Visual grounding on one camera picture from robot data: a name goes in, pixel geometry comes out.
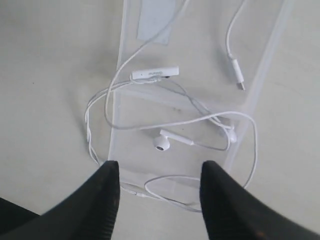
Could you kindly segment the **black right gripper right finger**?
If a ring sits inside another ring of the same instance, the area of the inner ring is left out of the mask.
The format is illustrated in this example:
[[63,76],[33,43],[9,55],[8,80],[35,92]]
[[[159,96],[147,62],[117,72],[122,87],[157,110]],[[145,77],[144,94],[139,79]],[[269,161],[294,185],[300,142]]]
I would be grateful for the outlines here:
[[215,161],[203,162],[199,198],[210,240],[318,240],[320,235],[274,211]]

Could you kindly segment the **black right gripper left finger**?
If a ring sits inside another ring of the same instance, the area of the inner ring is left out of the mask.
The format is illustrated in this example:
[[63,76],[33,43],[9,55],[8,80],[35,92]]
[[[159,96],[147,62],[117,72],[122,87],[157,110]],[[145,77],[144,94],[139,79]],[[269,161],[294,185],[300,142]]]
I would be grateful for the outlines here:
[[2,240],[110,240],[120,204],[117,161],[106,161],[70,196],[38,215],[0,200]]

